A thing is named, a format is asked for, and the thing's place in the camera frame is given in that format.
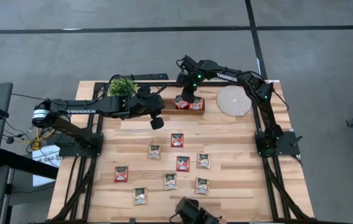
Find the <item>concrete floor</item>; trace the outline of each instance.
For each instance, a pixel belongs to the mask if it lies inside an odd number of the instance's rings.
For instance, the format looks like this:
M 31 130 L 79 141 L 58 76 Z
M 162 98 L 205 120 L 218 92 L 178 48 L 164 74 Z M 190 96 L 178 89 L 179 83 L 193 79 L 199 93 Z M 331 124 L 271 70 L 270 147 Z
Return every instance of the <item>concrete floor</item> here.
M 254 0 L 257 26 L 353 25 L 353 1 Z M 0 0 L 0 29 L 249 26 L 244 1 Z M 353 30 L 259 31 L 269 79 L 281 80 L 314 213 L 353 222 Z M 188 54 L 258 70 L 250 31 L 0 34 L 0 82 L 14 93 L 72 99 L 80 80 L 168 73 Z M 10 123 L 31 126 L 36 100 L 12 97 Z M 3 148 L 25 154 L 24 145 Z M 15 206 L 12 223 L 42 222 L 50 195 Z

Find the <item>potted plant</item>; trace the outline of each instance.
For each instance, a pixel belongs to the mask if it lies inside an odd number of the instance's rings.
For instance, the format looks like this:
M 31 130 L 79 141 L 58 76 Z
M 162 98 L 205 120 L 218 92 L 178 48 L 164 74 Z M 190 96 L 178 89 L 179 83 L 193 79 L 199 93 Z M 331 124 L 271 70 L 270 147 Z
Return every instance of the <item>potted plant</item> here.
M 110 87 L 108 89 L 108 95 L 132 95 L 133 92 L 131 88 L 136 91 L 137 87 L 138 84 L 133 83 L 132 80 L 119 78 L 111 81 Z

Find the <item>black robotic arm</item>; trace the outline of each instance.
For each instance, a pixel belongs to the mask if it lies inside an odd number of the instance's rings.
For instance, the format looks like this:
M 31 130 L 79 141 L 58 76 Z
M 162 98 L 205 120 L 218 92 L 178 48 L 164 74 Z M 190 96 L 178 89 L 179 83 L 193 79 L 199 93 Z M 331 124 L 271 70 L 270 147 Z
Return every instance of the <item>black robotic arm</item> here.
M 151 93 L 149 86 L 142 86 L 133 96 L 105 96 L 107 87 L 97 100 L 45 100 L 34 108 L 32 124 L 37 128 L 54 128 L 66 136 L 62 142 L 51 142 L 60 148 L 60 156 L 97 156 L 101 153 L 103 134 L 90 128 L 79 128 L 62 118 L 66 114 L 101 114 L 105 118 L 130 119 L 150 115 L 153 129 L 164 126 L 161 110 L 165 107 L 159 95 L 166 86 Z
M 182 98 L 188 102 L 192 103 L 194 101 L 194 91 L 205 79 L 221 78 L 241 85 L 247 96 L 259 107 L 265 124 L 263 137 L 265 150 L 262 152 L 262 156 L 268 157 L 275 153 L 273 149 L 279 146 L 284 133 L 280 126 L 276 124 L 270 104 L 271 95 L 274 92 L 273 83 L 266 83 L 255 72 L 242 72 L 241 70 L 221 67 L 211 60 L 201 60 L 197 63 L 186 55 L 178 62 L 177 64 L 182 71 L 177 78 L 177 82 L 184 87 Z

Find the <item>wooden table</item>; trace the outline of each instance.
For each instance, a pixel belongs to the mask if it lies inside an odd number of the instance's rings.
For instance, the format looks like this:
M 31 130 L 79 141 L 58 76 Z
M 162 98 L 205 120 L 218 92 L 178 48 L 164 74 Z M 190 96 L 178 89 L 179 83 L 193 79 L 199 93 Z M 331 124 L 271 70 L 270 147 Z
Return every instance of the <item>wooden table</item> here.
M 77 100 L 90 100 L 94 83 L 80 82 Z M 136 218 L 138 222 L 168 222 L 183 196 L 198 199 L 200 206 L 230 222 L 272 220 L 262 161 L 253 135 L 256 130 L 253 110 L 241 117 L 223 114 L 216 102 L 220 89 L 222 87 L 199 87 L 195 94 L 205 98 L 205 114 L 163 114 L 165 125 L 159 130 L 151 129 L 149 116 L 124 121 L 104 119 L 105 143 L 96 165 L 89 222 L 128 222 L 129 218 Z M 172 98 L 181 90 L 168 87 L 161 96 Z M 279 82 L 275 82 L 275 90 L 283 96 Z M 283 102 L 273 95 L 271 104 L 277 123 L 284 130 L 290 129 Z M 72 116 L 72 122 L 81 128 L 86 127 L 87 119 L 87 115 Z M 184 133 L 183 148 L 170 147 L 171 133 Z M 160 161 L 147 159 L 151 142 L 162 146 Z M 211 154 L 210 170 L 196 168 L 198 152 Z M 176 172 L 177 156 L 190 157 L 190 172 L 177 172 L 179 190 L 163 191 L 163 175 Z M 69 157 L 61 163 L 48 218 L 54 217 L 64 205 L 72 162 L 73 158 Z M 78 163 L 71 191 L 75 187 Z M 280 156 L 280 164 L 287 192 L 303 212 L 313 216 L 301 165 L 291 156 Z M 127 183 L 114 183 L 115 166 L 129 166 Z M 194 193 L 196 177 L 210 180 L 209 196 Z M 133 206 L 132 191 L 138 187 L 148 189 L 148 205 Z M 276 190 L 275 195 L 282 217 Z M 77 218 L 82 216 L 83 199 L 84 195 L 79 200 Z

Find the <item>small packet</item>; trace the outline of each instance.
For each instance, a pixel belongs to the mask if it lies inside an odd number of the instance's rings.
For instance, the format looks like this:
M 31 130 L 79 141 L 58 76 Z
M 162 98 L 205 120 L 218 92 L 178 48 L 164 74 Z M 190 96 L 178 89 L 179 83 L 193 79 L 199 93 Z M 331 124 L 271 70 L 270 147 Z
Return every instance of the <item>small packet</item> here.
M 177 190 L 177 179 L 176 174 L 165 174 L 164 175 L 164 190 Z
M 147 189 L 140 188 L 133 190 L 133 205 L 147 205 Z
M 190 103 L 182 99 L 182 95 L 175 97 L 174 104 L 181 110 L 188 109 Z
M 208 185 L 209 185 L 209 180 L 196 178 L 195 179 L 195 193 L 208 195 L 209 194 Z
M 149 145 L 148 159 L 160 159 L 161 156 L 161 146 Z
M 194 102 L 190 104 L 190 110 L 202 110 L 202 106 L 204 105 L 204 99 L 201 97 L 195 97 Z
M 171 147 L 183 147 L 183 134 L 171 134 Z
M 190 157 L 178 156 L 176 160 L 176 170 L 190 172 Z
M 211 165 L 210 154 L 200 154 L 197 155 L 197 168 L 209 169 Z
M 115 167 L 114 182 L 128 181 L 128 167 Z

